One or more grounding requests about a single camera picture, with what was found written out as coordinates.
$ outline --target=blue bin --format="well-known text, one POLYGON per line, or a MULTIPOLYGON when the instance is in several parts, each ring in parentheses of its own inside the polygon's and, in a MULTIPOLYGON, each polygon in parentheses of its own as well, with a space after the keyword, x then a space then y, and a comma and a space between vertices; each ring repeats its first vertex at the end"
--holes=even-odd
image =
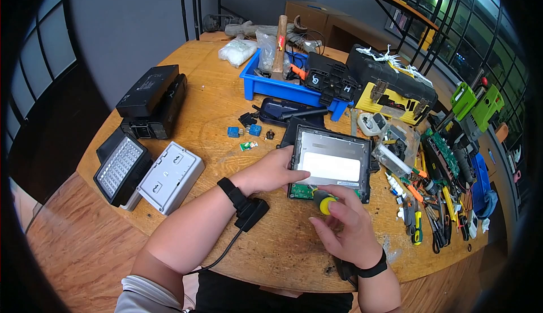
POLYGON ((477 176, 477 181, 471 186, 471 198, 473 201, 473 210, 478 212, 485 208, 484 195, 490 190, 490 180, 488 180, 488 171, 486 170, 484 158, 480 153, 477 153, 471 159, 471 164, 477 176))
MULTIPOLYGON (((296 58, 303 56, 303 63, 307 59, 307 55, 297 53, 296 58)), ((256 50, 251 60, 247 63, 245 68, 240 74, 243 79, 243 86, 245 90, 245 99, 252 100, 254 93, 264 94, 280 98, 284 100, 295 101, 303 103, 304 105, 320 107, 319 104, 320 92, 311 90, 304 86, 298 86, 294 83, 288 83, 284 81, 278 81, 276 79, 266 79, 265 77, 256 76, 254 74, 255 68, 258 67, 258 60, 260 58, 260 49, 256 50)), ((328 106, 328 110, 332 112, 332 121, 338 121, 345 112, 348 105, 353 105, 354 102, 347 102, 339 99, 334 99, 332 104, 328 106)))

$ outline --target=gray plastic case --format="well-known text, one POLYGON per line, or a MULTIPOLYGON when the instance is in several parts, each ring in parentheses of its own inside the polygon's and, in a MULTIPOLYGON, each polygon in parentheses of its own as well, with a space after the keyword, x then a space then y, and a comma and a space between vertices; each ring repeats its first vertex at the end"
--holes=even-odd
POLYGON ((204 168, 199 156, 172 141, 136 190, 160 213, 169 215, 179 208, 204 168))

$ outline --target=wooden table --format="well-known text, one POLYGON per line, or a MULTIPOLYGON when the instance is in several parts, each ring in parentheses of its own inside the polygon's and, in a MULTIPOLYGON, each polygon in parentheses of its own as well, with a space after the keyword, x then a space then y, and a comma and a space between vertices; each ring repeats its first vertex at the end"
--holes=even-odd
MULTIPOLYGON (((264 135, 258 138, 247 135, 238 139, 227 137, 227 127, 239 126, 238 117, 252 112, 251 105, 260 105, 265 96, 255 95, 253 101, 243 98, 243 80, 239 78, 243 67, 236 69, 227 61, 218 59, 217 51, 225 44, 219 38, 219 42, 189 41, 158 64, 178 64, 180 72, 188 77, 187 96, 173 140, 200 156, 206 166, 184 204, 213 187, 223 176, 232 175, 275 149, 285 132, 281 127, 263 125, 263 132, 270 128, 274 130, 274 140, 264 140, 264 135), (256 140, 258 147, 241 152, 239 144, 248 140, 256 140)), ((326 53, 343 62, 347 58, 346 53, 334 50, 327 49, 326 53)), ((99 167, 96 149, 119 126, 120 121, 117 111, 113 111, 96 133, 77 167, 78 173, 98 194, 100 192, 92 180, 99 167)), ((327 115, 325 126, 349 134, 350 118, 343 116, 338 122, 332 122, 327 115)), ((156 158, 170 140, 144 139, 140 142, 156 158)), ((413 246, 405 234, 404 223, 397 219, 398 205, 389 192, 383 169, 371 176, 370 186, 370 204, 366 208, 371 214, 377 239, 383 244, 400 282, 429 275, 470 255, 462 234, 456 234, 454 230, 451 245, 435 255, 432 252, 432 233, 426 215, 423 215, 424 241, 420 246, 413 246)), ((304 292, 352 291, 348 282, 340 280, 332 257, 324 249, 307 219, 321 215, 314 205, 288 199, 283 190, 258 196, 268 202, 270 210, 250 232, 240 236, 213 270, 236 279, 279 289, 304 292)), ((146 235, 151 235, 165 218, 145 200, 140 201, 131 213, 115 207, 112 210, 146 235)), ((236 232, 234 220, 231 220, 204 265, 209 265, 221 255, 236 232)), ((487 241, 488 235, 481 234, 479 229, 477 239, 470 241, 471 253, 481 249, 487 241)))

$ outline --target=black pants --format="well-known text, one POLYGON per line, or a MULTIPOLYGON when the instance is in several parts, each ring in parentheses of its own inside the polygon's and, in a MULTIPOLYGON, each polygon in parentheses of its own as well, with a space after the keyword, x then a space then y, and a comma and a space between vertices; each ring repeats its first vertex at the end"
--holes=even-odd
POLYGON ((352 293, 304 293, 297 298, 262 291, 249 284, 203 271, 196 294, 196 311, 214 312, 349 312, 352 293))

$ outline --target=white sleeve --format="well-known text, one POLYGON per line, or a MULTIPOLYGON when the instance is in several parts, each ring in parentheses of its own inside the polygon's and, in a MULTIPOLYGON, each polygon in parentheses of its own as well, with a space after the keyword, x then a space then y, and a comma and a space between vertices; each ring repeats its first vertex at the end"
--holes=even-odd
POLYGON ((151 280, 127 276, 120 282, 123 284, 123 292, 117 300, 115 313, 171 313, 183 309, 170 291, 151 280))

